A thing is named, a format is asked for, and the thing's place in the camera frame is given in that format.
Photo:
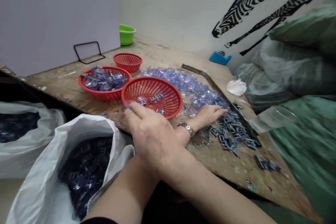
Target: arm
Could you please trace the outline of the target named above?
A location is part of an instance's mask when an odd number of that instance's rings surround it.
[[[186,149],[179,150],[161,174],[210,223],[275,223],[248,198],[199,163]]]
[[[137,104],[131,104],[131,108],[126,112],[137,155],[211,223],[275,223],[179,145],[164,117]]]
[[[194,132],[213,123],[226,110],[219,106],[204,106],[197,115],[186,121]],[[190,134],[184,127],[177,127],[175,135],[178,143],[185,147]],[[106,217],[118,224],[141,223],[145,206],[160,179],[153,175],[138,155],[132,158],[117,179],[83,219]]]

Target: sleeve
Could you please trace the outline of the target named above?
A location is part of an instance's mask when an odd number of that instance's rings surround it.
[[[104,217],[95,217],[83,221],[81,224],[118,224],[114,220],[104,218]]]

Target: black wire frame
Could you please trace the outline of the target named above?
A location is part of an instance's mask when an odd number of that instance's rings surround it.
[[[86,44],[93,44],[93,43],[97,43],[97,45],[98,45],[98,49],[99,49],[99,54],[98,54],[98,55],[102,56],[102,58],[96,59],[96,60],[91,61],[91,62],[89,62],[89,63],[85,63],[85,62],[83,62],[83,61],[81,60],[81,58],[79,57],[76,47],[77,47],[77,46],[83,46],[83,45],[86,45]],[[83,43],[83,44],[77,44],[77,45],[74,45],[73,48],[75,49],[75,52],[76,52],[78,61],[79,61],[79,62],[82,62],[82,63],[85,64],[85,65],[88,65],[88,64],[90,64],[90,63],[92,63],[92,62],[96,62],[96,61],[98,61],[98,60],[102,60],[102,59],[106,58],[104,55],[102,55],[102,52],[101,52],[101,50],[100,50],[100,46],[99,46],[98,41],[93,41],[93,42],[88,42],[88,43]]]

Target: white plastic bag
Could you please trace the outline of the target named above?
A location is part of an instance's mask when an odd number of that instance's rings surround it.
[[[55,128],[64,124],[61,110],[47,109],[42,103],[0,102],[1,114],[39,113],[37,128],[14,142],[0,143],[0,179],[23,179],[35,160],[53,139]]]
[[[68,186],[58,179],[59,170],[80,142],[112,133],[112,149],[103,187],[134,156],[133,146],[127,145],[131,142],[130,138],[121,134],[114,122],[97,115],[82,114],[58,127],[54,139],[38,157],[23,182],[6,224],[80,223],[75,216]]]
[[[246,83],[242,82],[240,79],[234,81],[232,80],[226,85],[226,91],[240,97],[246,91]]]

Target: worn wooden table surface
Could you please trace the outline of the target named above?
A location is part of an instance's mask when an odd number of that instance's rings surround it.
[[[173,67],[176,70],[182,70],[181,65],[184,63],[208,72],[210,77],[231,102],[236,101],[238,104],[244,106],[243,112],[247,120],[256,116],[249,105],[240,101],[245,100],[247,102],[245,97],[238,98],[226,92],[226,84],[233,80],[233,76],[226,66],[210,62],[206,58],[200,58],[191,53],[173,49],[162,43],[140,36],[134,38],[132,45],[104,53],[106,56],[105,59],[89,65],[74,62],[26,78],[17,77],[4,65],[0,65],[0,70],[85,113],[93,115],[106,113],[110,119],[115,122],[117,127],[129,131],[124,119],[124,107],[120,100],[109,102],[95,100],[89,93],[81,90],[78,85],[78,76],[82,72],[97,64],[115,66],[112,57],[114,54],[121,52],[134,53],[142,57],[142,69],[147,69],[149,66],[152,66],[162,68]],[[138,72],[133,75],[133,78],[139,76],[140,73]],[[196,74],[194,74],[194,76],[197,77],[199,81],[208,84],[203,76],[197,76]],[[180,121],[185,119],[185,117],[179,114],[171,120],[171,123],[173,126],[176,126]],[[260,196],[320,223],[321,220],[314,212],[310,202],[303,194],[302,189],[289,171],[268,134],[261,135],[259,140],[263,147],[257,149],[257,151],[253,151],[247,147],[240,148],[241,159],[238,159],[228,151],[224,151],[218,140],[213,136],[212,143],[208,146],[201,144],[202,139],[200,139],[199,136],[195,137],[191,140],[187,149],[215,174],[247,190],[249,190],[249,188],[245,180],[250,180]],[[273,160],[281,167],[282,172],[277,173],[275,171],[259,169],[253,158],[254,155]]]

